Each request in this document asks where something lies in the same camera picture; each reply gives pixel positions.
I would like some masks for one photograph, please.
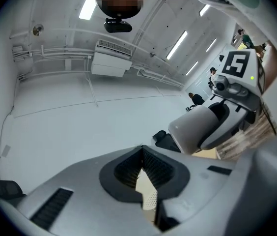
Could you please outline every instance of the air conditioner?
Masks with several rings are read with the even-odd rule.
[[[95,48],[91,73],[123,77],[125,71],[131,68],[132,62],[128,60],[131,56],[130,49],[99,39]]]
[[[95,52],[108,54],[111,56],[119,57],[121,59],[129,60],[132,57],[132,50],[112,42],[98,39]]]

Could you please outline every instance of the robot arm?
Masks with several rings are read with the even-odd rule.
[[[230,51],[216,74],[212,96],[169,125],[186,154],[215,148],[258,119],[265,75],[255,50]]]

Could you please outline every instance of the air vent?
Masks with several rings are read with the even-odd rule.
[[[111,50],[114,50],[114,51],[117,51],[117,52],[129,55],[129,56],[132,56],[131,49],[128,49],[128,48],[125,48],[123,46],[111,43],[109,41],[105,41],[105,40],[99,39],[98,43],[97,43],[97,46],[108,48],[108,49],[111,49]]]
[[[48,230],[61,213],[65,204],[69,201],[72,194],[72,191],[61,188],[58,189],[30,220],[37,226]]]

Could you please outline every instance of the black vent grille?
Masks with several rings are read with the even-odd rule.
[[[124,54],[129,55],[129,56],[132,56],[131,49],[128,49],[128,48],[125,48],[123,46],[111,43],[111,42],[106,41],[106,40],[99,39],[97,45],[101,46],[101,47],[105,47],[105,48],[109,48],[109,49],[115,50],[117,52],[124,53]]]
[[[145,150],[143,168],[156,189],[168,183],[174,176],[174,168],[170,164]]]
[[[69,201],[73,192],[58,189],[30,219],[37,226],[48,230],[59,216],[65,204]]]
[[[114,175],[121,183],[135,189],[141,168],[141,153],[137,152],[122,163],[118,164],[114,170]]]

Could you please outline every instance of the person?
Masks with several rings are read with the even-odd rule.
[[[193,103],[197,105],[202,105],[204,103],[203,98],[198,94],[189,93],[189,97],[192,99]]]
[[[216,78],[217,78],[217,75],[215,75],[216,69],[215,69],[214,67],[212,67],[212,68],[210,69],[210,71],[211,71],[211,74],[212,74],[212,76],[211,76],[211,82],[213,82],[213,84],[214,84],[214,86],[215,86],[215,80],[216,80]]]
[[[238,30],[238,34],[242,36],[242,42],[251,49],[255,49],[255,51],[260,55],[261,59],[264,57],[263,48],[259,46],[254,46],[252,40],[249,35],[244,34],[245,31],[243,29]]]

